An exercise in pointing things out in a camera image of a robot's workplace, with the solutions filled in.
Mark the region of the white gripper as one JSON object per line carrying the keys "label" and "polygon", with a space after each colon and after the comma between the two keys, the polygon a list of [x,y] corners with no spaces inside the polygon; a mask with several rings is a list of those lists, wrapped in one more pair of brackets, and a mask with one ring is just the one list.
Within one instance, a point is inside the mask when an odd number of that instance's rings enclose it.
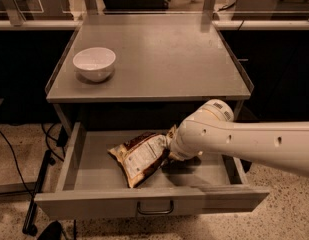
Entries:
{"label": "white gripper", "polygon": [[190,160],[199,155],[199,134],[193,131],[176,130],[168,134],[169,157],[178,161]]}

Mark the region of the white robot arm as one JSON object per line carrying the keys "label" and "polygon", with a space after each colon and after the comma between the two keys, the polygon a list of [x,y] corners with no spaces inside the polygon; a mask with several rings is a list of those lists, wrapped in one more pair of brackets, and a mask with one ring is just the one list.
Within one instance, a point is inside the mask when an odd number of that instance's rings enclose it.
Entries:
{"label": "white robot arm", "polygon": [[169,149],[181,161],[225,154],[309,177],[309,122],[237,123],[218,99],[182,121]]}

